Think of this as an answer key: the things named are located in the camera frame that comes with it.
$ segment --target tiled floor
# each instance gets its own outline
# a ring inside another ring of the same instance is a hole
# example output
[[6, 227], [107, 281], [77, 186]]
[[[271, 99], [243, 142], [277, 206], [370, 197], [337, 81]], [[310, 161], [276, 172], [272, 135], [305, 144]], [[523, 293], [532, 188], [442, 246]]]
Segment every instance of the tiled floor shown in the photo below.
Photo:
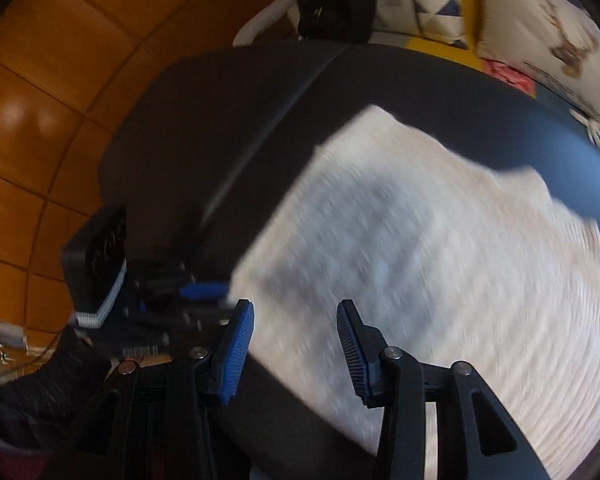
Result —
[[0, 320], [46, 346], [72, 310], [64, 243], [97, 163], [169, 64], [229, 47], [272, 0], [13, 0], [0, 18]]

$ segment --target deer print pillow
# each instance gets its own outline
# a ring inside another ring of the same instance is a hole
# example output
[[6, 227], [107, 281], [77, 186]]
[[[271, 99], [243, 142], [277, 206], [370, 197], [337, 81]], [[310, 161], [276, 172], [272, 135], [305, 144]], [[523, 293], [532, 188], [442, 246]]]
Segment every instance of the deer print pillow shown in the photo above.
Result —
[[600, 31], [566, 0], [482, 0], [478, 56], [512, 66], [600, 123]]

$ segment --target cable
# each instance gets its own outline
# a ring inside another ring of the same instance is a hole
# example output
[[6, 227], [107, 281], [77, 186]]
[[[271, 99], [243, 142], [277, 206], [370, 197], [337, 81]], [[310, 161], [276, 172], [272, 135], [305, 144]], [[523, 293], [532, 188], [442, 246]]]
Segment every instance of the cable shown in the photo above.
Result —
[[49, 343], [49, 345], [42, 351], [42, 353], [40, 355], [38, 355], [37, 357], [35, 357], [31, 361], [29, 361], [28, 363], [14, 366], [13, 368], [9, 368], [8, 370], [0, 372], [0, 378], [4, 377], [6, 375], [9, 375], [9, 374], [13, 374], [17, 370], [21, 370], [22, 368], [26, 368], [27, 366], [33, 366], [37, 362], [41, 361], [42, 358], [46, 355], [46, 353], [49, 352], [49, 350], [51, 350], [53, 348], [53, 345], [56, 344], [56, 342], [58, 341], [58, 338], [60, 337], [62, 332], [64, 332], [64, 329], [62, 329], [60, 332], [56, 332], [56, 335], [51, 340], [51, 343]]

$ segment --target black bag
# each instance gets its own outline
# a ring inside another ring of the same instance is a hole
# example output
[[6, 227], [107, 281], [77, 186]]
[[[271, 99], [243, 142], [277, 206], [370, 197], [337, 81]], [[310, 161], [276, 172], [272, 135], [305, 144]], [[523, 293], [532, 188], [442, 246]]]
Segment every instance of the black bag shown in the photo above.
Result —
[[366, 43], [376, 15], [376, 0], [298, 0], [303, 38]]

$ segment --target geometric patterned cushion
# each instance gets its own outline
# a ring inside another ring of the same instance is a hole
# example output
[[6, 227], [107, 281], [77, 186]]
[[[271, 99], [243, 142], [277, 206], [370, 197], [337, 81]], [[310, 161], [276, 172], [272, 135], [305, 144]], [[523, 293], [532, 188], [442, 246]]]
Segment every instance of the geometric patterned cushion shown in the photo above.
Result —
[[415, 0], [424, 38], [467, 48], [460, 0]]

